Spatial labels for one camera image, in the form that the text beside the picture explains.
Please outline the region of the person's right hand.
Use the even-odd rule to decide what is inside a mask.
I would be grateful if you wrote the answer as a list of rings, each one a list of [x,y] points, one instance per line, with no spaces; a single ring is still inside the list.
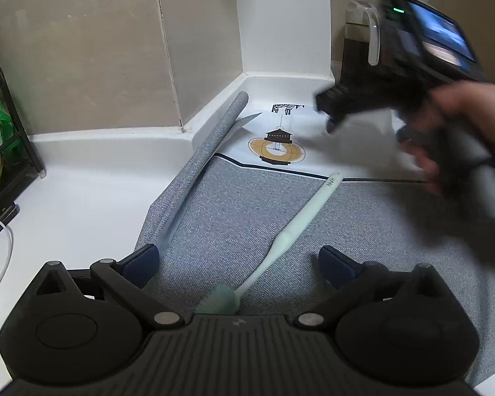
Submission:
[[[495,164],[495,84],[460,81],[428,92],[428,100],[407,119],[411,131],[428,134],[459,128],[493,156]]]

